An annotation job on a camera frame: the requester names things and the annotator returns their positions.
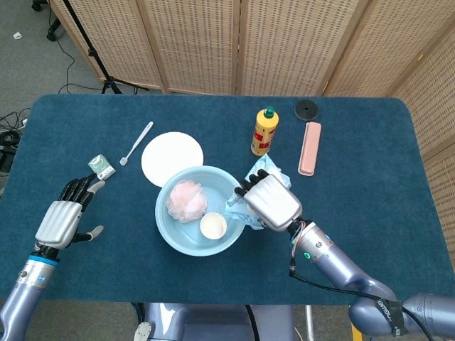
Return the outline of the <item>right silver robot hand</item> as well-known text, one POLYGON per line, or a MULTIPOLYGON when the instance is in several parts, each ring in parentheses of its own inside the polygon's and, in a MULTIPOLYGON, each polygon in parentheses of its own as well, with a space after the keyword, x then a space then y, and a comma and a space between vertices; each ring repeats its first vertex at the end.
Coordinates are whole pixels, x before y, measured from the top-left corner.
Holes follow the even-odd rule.
POLYGON ((268 228, 283 232, 304 221, 299 199, 274 174, 259 169, 234 189, 268 228))

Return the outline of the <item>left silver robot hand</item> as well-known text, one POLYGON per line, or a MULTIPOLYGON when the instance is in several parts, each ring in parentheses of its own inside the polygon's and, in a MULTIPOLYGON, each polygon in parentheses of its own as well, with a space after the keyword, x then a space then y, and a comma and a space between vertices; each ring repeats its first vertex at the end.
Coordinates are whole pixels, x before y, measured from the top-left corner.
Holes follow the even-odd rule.
POLYGON ((72 243, 90 242, 104 230, 102 225, 81 233, 78 225, 95 194, 105 182, 95 174, 68 182, 53 201, 36 232, 35 252, 45 254, 64 250, 72 243))

